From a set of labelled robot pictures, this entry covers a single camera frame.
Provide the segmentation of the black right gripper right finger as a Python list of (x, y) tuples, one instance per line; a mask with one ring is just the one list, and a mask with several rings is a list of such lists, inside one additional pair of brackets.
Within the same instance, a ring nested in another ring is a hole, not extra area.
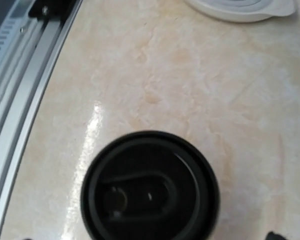
[(275, 233), (273, 231), (270, 231), (266, 237), (265, 237), (265, 240), (288, 240), (287, 238), (285, 238), (284, 236), (278, 234), (278, 233)]

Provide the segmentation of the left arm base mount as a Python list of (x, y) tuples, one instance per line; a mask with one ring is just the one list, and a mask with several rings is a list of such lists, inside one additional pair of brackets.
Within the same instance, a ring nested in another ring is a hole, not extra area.
[(76, 2), (76, 0), (36, 0), (28, 16), (37, 20), (60, 20), (64, 23)]

